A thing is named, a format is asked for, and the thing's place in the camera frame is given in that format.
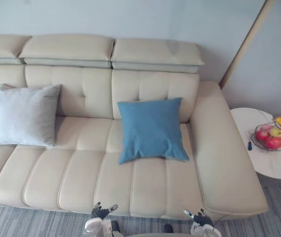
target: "floor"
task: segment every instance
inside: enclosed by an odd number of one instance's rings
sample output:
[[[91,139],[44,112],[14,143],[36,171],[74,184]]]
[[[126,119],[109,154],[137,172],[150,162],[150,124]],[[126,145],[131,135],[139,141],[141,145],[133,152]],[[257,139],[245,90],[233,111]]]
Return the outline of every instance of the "floor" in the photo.
[[[281,181],[266,185],[269,211],[250,218],[220,221],[216,228],[223,237],[281,237]],[[50,212],[13,207],[0,207],[0,237],[81,237],[87,214]],[[192,222],[152,218],[112,216],[125,236],[140,233],[161,233],[166,223],[175,232],[189,233]]]

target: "side table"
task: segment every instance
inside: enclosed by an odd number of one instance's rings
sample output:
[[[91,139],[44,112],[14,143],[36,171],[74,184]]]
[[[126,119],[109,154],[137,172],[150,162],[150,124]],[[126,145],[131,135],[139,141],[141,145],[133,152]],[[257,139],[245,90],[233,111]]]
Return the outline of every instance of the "side table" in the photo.
[[[272,115],[251,108],[236,108],[232,109],[231,113],[246,147],[256,126],[273,120]],[[252,143],[252,151],[248,151],[248,153],[256,172],[281,179],[281,151],[266,151]]]

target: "fruit bowl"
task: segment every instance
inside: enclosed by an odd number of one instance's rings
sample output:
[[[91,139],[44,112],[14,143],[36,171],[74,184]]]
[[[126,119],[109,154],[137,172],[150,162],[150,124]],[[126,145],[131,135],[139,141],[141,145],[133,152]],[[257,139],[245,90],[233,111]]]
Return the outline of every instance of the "fruit bowl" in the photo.
[[[281,147],[279,146],[281,143],[281,129],[273,122],[257,126],[255,132],[251,135],[251,140],[254,145],[261,149],[271,152],[281,151]]]

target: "headrest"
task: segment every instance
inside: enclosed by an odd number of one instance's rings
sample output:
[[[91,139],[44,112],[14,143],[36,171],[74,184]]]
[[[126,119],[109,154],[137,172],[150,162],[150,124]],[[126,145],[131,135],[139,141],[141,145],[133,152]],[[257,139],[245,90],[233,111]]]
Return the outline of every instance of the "headrest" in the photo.
[[[0,35],[0,64],[21,64],[17,57],[30,36]]]
[[[33,36],[20,58],[26,64],[110,68],[113,44],[114,39],[95,35]]]
[[[117,39],[113,68],[196,73],[204,62],[195,43],[160,39]]]

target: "sofa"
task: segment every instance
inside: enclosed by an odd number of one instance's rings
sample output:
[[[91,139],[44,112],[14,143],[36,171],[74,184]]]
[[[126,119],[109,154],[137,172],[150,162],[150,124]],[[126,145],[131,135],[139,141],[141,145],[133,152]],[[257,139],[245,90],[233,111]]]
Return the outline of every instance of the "sofa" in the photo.
[[[218,84],[201,80],[194,43],[94,35],[0,35],[0,84],[61,84],[56,145],[0,145],[0,205],[214,220],[267,211],[256,172]],[[139,158],[118,164],[117,102],[182,97],[180,128],[190,160]]]

